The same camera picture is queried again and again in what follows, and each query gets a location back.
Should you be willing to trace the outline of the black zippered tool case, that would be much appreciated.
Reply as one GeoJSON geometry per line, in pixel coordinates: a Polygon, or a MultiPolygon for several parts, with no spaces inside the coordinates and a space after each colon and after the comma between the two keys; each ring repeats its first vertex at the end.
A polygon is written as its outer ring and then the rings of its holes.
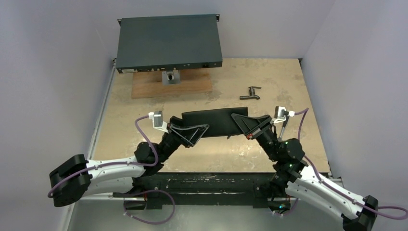
{"type": "Polygon", "coordinates": [[[181,118],[184,126],[209,125],[203,138],[241,135],[242,131],[233,120],[232,114],[248,116],[248,107],[184,112],[181,118]]]}

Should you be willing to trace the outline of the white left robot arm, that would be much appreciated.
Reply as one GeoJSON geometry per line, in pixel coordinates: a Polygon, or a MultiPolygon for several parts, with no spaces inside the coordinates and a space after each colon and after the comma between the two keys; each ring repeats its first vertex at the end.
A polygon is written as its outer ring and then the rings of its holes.
{"type": "Polygon", "coordinates": [[[88,160],[83,154],[76,154],[54,169],[49,174],[51,189],[47,194],[54,206],[63,207],[100,193],[137,197],[143,192],[143,183],[137,178],[156,174],[180,146],[193,147],[210,128],[207,123],[167,123],[154,112],[137,118],[135,127],[145,141],[139,143],[132,157],[88,160]],[[139,122],[144,119],[150,119],[152,127],[163,132],[159,143],[151,142],[142,131],[139,122]]]}

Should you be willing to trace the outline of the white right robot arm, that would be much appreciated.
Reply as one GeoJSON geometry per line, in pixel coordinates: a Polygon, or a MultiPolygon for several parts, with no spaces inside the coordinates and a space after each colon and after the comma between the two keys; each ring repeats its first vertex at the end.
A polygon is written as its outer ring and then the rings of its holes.
{"type": "Polygon", "coordinates": [[[378,200],[352,193],[319,174],[304,161],[305,152],[298,139],[280,141],[269,115],[248,117],[231,114],[232,119],[249,140],[256,140],[274,164],[276,173],[270,183],[271,192],[287,193],[307,202],[342,223],[345,231],[370,231],[377,218],[378,200]]]}

